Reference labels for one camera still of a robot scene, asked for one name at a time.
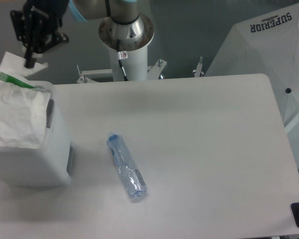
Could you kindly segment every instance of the metal bracket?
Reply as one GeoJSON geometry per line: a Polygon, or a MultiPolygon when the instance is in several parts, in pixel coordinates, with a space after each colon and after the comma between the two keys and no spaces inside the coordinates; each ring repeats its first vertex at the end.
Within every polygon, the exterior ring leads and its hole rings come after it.
{"type": "Polygon", "coordinates": [[[84,83],[98,83],[97,81],[93,81],[86,76],[80,76],[76,83],[84,84],[84,83]]]}
{"type": "Polygon", "coordinates": [[[159,59],[152,69],[148,72],[148,80],[157,80],[162,78],[161,72],[166,67],[167,62],[159,59]]]}
{"type": "MultiPolygon", "coordinates": [[[[164,79],[164,75],[161,74],[165,66],[167,65],[166,61],[159,59],[154,66],[148,66],[148,80],[153,79],[164,79]]],[[[97,81],[91,80],[99,79],[99,78],[110,78],[113,76],[111,69],[105,70],[92,70],[92,71],[81,71],[79,66],[77,65],[79,79],[77,83],[95,83],[97,81]]]]}

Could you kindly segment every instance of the clear plastic bottle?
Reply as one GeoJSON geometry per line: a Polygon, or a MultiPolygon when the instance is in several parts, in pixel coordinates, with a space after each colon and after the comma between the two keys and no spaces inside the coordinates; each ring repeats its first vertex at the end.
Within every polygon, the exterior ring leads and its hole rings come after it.
{"type": "Polygon", "coordinates": [[[123,137],[111,133],[106,143],[113,154],[114,162],[129,197],[136,198],[143,195],[148,188],[123,141],[123,137]]]}

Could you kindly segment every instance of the umbrella fabric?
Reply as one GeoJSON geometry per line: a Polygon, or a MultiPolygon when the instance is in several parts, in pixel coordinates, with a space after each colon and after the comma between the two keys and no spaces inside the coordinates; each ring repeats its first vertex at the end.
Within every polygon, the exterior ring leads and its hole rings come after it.
{"type": "MultiPolygon", "coordinates": [[[[206,76],[256,73],[270,78],[286,123],[299,108],[299,3],[235,24],[206,76]]],[[[297,128],[288,134],[296,162],[297,128]]]]}

